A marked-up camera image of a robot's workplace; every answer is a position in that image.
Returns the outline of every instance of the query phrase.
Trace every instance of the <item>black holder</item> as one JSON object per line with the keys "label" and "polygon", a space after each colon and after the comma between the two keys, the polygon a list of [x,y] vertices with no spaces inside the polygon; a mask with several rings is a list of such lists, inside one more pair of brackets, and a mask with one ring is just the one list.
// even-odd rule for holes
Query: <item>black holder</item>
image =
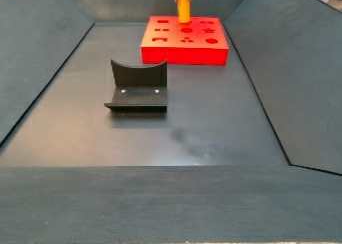
{"label": "black holder", "polygon": [[153,67],[130,67],[111,60],[115,79],[111,110],[167,110],[167,61]]}

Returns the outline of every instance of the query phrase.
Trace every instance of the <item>bin floor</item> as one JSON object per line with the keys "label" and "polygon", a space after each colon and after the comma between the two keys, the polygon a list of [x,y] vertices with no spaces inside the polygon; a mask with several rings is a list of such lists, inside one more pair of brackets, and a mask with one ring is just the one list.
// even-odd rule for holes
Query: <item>bin floor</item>
{"label": "bin floor", "polygon": [[111,59],[139,66],[146,24],[98,24],[2,147],[0,166],[287,166],[231,46],[227,66],[169,65],[169,112],[114,114]]}

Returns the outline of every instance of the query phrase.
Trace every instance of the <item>orange pole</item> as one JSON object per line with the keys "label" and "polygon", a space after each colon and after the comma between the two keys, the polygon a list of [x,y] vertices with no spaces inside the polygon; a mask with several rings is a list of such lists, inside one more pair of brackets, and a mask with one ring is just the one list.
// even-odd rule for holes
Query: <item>orange pole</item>
{"label": "orange pole", "polygon": [[179,23],[190,22],[190,0],[178,0]]}

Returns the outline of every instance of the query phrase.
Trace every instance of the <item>black plastic part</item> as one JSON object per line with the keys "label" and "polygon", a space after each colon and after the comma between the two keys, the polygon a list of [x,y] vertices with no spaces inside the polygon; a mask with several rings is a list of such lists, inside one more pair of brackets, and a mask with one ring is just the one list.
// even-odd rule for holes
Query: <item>black plastic part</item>
{"label": "black plastic part", "polygon": [[167,61],[153,67],[130,67],[111,60],[116,88],[112,102],[116,111],[167,110]]}

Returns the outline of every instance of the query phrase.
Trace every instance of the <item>red base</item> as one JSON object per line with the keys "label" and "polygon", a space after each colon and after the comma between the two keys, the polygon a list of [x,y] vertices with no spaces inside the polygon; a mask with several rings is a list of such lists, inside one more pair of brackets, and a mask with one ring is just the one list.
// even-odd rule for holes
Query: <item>red base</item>
{"label": "red base", "polygon": [[153,16],[142,42],[143,63],[226,65],[229,45],[218,18]]}

